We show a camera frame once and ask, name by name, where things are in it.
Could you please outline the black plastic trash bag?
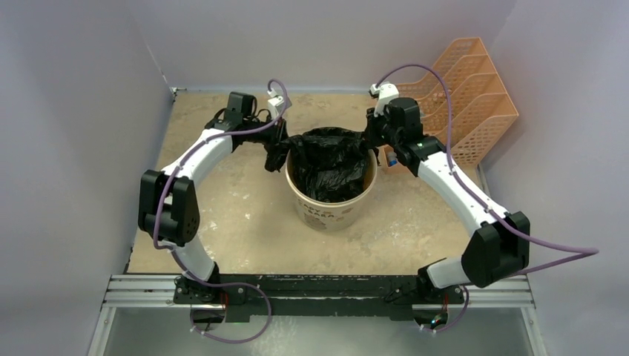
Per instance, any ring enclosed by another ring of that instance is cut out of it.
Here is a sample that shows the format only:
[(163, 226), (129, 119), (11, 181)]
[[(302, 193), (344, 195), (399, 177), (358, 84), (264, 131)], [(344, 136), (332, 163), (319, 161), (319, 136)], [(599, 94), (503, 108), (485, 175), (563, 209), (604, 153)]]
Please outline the black plastic trash bag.
[(290, 136), (266, 150), (265, 169), (280, 170), (291, 154), (297, 187), (308, 197), (341, 202), (356, 194), (367, 169), (368, 150), (375, 152), (363, 133), (339, 127), (314, 128)]

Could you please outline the orange plastic file organizer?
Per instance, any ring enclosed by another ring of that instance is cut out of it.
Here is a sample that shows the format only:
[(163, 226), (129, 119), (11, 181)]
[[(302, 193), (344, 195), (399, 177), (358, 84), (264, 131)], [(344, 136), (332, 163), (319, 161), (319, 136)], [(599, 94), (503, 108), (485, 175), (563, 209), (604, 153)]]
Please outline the orange plastic file organizer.
[[(518, 118), (518, 111), (482, 40), (454, 40), (432, 67), (452, 100), (452, 155), (463, 167), (476, 167)], [(397, 85), (401, 96), (416, 99), (424, 131), (447, 138), (446, 95), (431, 74)]]

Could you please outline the beige round trash bin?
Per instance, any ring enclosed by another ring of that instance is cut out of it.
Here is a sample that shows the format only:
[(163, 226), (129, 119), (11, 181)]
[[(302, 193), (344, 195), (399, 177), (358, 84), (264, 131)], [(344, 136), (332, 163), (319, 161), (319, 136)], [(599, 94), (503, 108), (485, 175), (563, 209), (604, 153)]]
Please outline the beige round trash bin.
[(378, 160), (373, 150), (368, 150), (368, 164), (362, 183), (356, 194), (341, 202), (327, 202), (312, 199), (296, 185), (291, 154), (287, 156), (283, 168), (286, 181), (292, 192), (292, 203), (297, 217), (315, 231), (334, 232), (348, 228), (363, 215), (367, 202), (377, 181)]

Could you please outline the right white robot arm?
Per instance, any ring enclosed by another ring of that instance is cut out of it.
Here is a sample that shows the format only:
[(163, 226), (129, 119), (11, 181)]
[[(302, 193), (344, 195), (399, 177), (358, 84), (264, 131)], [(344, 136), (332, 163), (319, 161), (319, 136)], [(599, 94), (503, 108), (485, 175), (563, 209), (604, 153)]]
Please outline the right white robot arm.
[(530, 243), (522, 237), (530, 231), (528, 218), (493, 202), (454, 164), (441, 141), (424, 133), (414, 99), (379, 99), (366, 118), (367, 142), (388, 145), (397, 163), (435, 190), (470, 235), (460, 257), (419, 269), (416, 291), (422, 300), (433, 302), (450, 286), (483, 288), (528, 266)]

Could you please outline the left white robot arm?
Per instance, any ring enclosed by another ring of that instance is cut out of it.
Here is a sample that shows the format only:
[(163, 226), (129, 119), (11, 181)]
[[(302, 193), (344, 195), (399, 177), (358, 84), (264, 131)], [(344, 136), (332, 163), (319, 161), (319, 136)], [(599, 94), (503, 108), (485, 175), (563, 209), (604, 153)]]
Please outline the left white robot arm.
[(268, 91), (266, 116), (260, 118), (257, 97), (231, 92), (227, 105), (205, 125), (197, 141), (160, 171), (147, 170), (140, 180), (138, 226), (149, 234), (154, 248), (167, 251), (193, 283), (202, 303), (213, 303), (221, 289), (244, 283), (223, 283), (217, 263), (200, 242), (200, 209), (196, 185), (244, 142), (266, 148), (286, 138), (284, 113), (291, 103), (284, 93)]

